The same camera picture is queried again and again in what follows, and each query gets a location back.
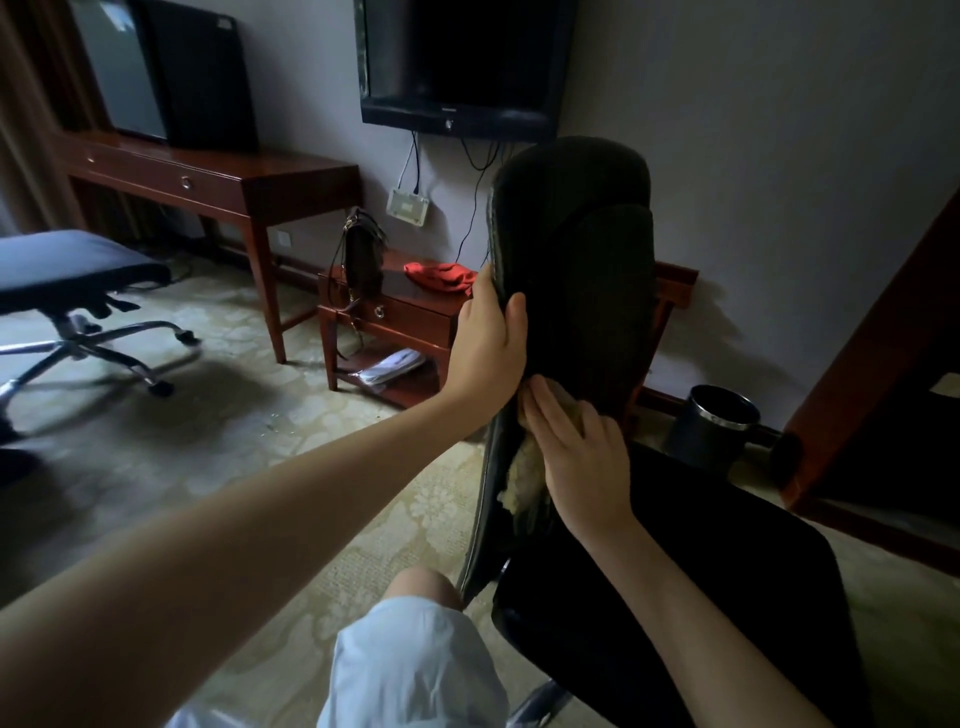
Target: brown curtain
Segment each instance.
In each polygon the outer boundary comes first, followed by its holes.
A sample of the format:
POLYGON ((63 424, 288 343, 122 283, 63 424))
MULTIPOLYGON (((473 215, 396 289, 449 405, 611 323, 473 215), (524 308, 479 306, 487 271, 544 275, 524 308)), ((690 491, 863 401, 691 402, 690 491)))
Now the brown curtain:
POLYGON ((111 129, 70 9, 0 0, 0 226, 13 228, 0 233, 83 227, 85 218, 115 240, 151 234, 153 203, 70 184, 48 143, 56 129, 111 129))

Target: hand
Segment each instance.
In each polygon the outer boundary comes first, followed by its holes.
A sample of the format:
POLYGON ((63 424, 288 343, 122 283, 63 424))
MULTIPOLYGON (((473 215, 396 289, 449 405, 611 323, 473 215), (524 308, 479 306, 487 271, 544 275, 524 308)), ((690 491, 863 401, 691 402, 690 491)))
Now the hand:
POLYGON ((546 465, 546 487, 570 533, 587 550, 637 525, 630 507, 630 459, 617 423, 581 401, 584 434, 540 376, 520 392, 546 465))
POLYGON ((484 266, 460 309, 443 395, 468 407, 477 427, 485 425, 516 392, 526 363, 526 299, 514 293, 501 312, 491 266, 484 266))

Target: grey wall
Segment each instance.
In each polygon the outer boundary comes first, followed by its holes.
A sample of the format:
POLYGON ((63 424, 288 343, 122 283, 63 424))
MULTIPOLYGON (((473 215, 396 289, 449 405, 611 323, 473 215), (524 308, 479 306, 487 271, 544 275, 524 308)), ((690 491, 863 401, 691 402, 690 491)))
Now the grey wall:
MULTIPOLYGON (((264 142, 357 162, 394 244, 453 258, 475 173, 426 138, 429 222, 381 213, 410 135, 360 121, 348 0, 191 2, 240 20, 264 142)), ((658 258, 702 272, 652 386, 731 386, 786 422, 960 182, 958 37, 955 0, 581 0, 562 133, 644 154, 658 258)), ((284 226, 295 255, 326 264, 341 220, 284 226)))

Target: drawer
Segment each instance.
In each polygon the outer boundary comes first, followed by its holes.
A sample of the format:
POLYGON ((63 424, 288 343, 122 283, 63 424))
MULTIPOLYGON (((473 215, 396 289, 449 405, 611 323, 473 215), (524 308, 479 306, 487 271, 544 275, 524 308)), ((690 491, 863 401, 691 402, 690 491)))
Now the drawer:
POLYGON ((183 200, 246 214, 242 184, 233 177, 66 136, 55 136, 54 146, 60 161, 70 168, 71 174, 88 172, 183 200))
MULTIPOLYGON (((342 308, 347 300, 347 287, 339 281, 331 285, 334 304, 331 306, 326 294, 327 278, 320 277, 320 300, 325 306, 342 308)), ((433 311, 410 305, 386 296, 361 301, 350 310, 355 319, 377 324, 380 327, 399 331, 442 349, 453 344, 455 319, 433 311)))

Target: light blue shorts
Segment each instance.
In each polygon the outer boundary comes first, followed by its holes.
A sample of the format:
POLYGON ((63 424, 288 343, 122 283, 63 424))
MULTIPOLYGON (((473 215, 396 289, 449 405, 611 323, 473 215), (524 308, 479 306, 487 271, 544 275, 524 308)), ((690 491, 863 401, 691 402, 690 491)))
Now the light blue shorts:
POLYGON ((337 635, 318 728, 503 728, 507 693, 473 622, 421 596, 381 601, 337 635))

